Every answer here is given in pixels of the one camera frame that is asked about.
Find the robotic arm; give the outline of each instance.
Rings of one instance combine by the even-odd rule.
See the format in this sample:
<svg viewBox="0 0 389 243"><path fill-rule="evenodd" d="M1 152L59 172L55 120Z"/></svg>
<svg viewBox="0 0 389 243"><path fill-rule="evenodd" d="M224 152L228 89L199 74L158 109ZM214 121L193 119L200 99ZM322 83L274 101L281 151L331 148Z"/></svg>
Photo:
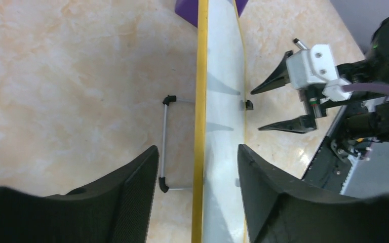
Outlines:
<svg viewBox="0 0 389 243"><path fill-rule="evenodd" d="M315 45L308 49L298 39L294 43L300 51L288 51L273 73L252 95L282 87L288 83L299 92L306 115L259 128L260 131L278 130L307 133L317 129L315 119L327 116L331 107L384 97L388 94L354 91L342 87L357 83L389 85L389 18L385 19L372 37L372 47L366 59L335 66L329 45ZM346 139L376 138L389 142L389 102L376 106L376 111L358 114L345 120Z"/></svg>

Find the purple cable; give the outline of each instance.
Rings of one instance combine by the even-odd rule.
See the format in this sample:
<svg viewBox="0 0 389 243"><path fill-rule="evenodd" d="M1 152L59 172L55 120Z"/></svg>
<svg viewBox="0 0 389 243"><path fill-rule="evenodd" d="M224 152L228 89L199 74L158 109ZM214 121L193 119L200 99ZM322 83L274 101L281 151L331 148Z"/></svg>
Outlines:
<svg viewBox="0 0 389 243"><path fill-rule="evenodd" d="M342 86L344 92L364 91L384 94L389 96L389 85L382 84L351 84Z"/></svg>

